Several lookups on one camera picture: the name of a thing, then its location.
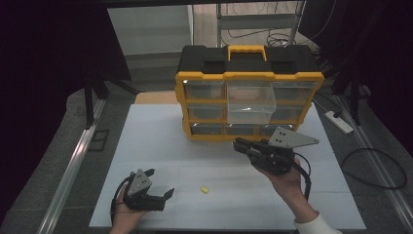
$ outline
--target sleeve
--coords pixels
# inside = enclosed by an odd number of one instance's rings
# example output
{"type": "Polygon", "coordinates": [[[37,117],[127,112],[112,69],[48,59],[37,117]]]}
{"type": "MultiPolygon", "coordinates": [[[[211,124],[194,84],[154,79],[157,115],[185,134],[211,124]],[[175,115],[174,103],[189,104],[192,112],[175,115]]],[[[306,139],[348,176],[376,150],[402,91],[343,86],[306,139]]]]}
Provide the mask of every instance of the sleeve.
{"type": "Polygon", "coordinates": [[[298,223],[294,220],[294,226],[300,234],[340,234],[341,232],[331,228],[322,218],[321,214],[313,221],[298,223]]]}

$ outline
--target white table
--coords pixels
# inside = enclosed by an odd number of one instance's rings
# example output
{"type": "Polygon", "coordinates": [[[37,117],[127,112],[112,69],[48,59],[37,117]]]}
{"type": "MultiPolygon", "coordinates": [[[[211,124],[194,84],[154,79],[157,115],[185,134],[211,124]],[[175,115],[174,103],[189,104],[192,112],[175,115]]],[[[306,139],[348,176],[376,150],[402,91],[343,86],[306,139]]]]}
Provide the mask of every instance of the white table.
{"type": "MultiPolygon", "coordinates": [[[[292,212],[270,181],[233,149],[231,141],[190,140],[181,120],[178,104],[131,106],[90,227],[111,226],[110,201],[119,183],[130,172],[153,168],[148,194],[162,196],[171,188],[175,191],[164,211],[146,215],[139,229],[295,229],[292,212]],[[201,192],[201,186],[209,189],[208,194],[201,192]]],[[[294,149],[312,166],[310,203],[335,228],[365,229],[314,107],[298,132],[320,140],[294,149]]]]}

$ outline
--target small yellow object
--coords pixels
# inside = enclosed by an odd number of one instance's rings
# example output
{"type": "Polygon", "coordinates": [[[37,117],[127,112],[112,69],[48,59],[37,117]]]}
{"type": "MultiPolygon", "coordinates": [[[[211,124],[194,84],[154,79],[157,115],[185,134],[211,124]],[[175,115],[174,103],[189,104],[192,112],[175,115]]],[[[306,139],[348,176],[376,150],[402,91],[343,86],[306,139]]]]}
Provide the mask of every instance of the small yellow object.
{"type": "Polygon", "coordinates": [[[207,187],[201,187],[201,191],[207,194],[209,192],[209,189],[207,189],[207,187]]]}

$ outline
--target storage organizer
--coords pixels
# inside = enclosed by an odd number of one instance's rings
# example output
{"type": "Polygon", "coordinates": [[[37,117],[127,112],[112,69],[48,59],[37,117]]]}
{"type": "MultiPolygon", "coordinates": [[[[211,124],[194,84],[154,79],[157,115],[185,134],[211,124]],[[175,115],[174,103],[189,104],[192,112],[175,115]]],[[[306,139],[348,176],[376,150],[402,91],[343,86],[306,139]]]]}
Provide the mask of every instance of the storage organizer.
{"type": "Polygon", "coordinates": [[[186,46],[175,77],[183,131],[200,140],[296,131],[323,80],[307,46],[186,46]]]}

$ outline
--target hand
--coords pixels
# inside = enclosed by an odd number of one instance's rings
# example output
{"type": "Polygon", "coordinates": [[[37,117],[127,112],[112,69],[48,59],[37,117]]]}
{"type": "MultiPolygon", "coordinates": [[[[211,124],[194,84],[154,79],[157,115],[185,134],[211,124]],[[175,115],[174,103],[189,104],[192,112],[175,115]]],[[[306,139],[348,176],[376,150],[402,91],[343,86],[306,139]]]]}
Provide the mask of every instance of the hand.
{"type": "MultiPolygon", "coordinates": [[[[295,163],[300,165],[298,159],[295,159],[295,163]]],[[[286,202],[303,195],[301,190],[301,175],[297,170],[291,169],[289,173],[284,175],[273,175],[260,168],[255,167],[255,169],[271,181],[274,189],[286,202]]]]}
{"type": "Polygon", "coordinates": [[[124,193],[126,186],[124,185],[116,199],[115,218],[113,219],[112,229],[110,234],[129,234],[139,224],[140,219],[148,214],[148,211],[131,210],[124,204],[124,193]]]}
{"type": "MultiPolygon", "coordinates": [[[[295,163],[300,165],[300,161],[295,159],[295,163]]],[[[301,175],[295,169],[284,175],[272,175],[267,171],[255,168],[265,175],[273,184],[276,192],[288,204],[295,215],[295,221],[305,223],[316,219],[319,213],[308,203],[301,190],[301,175]]]]}

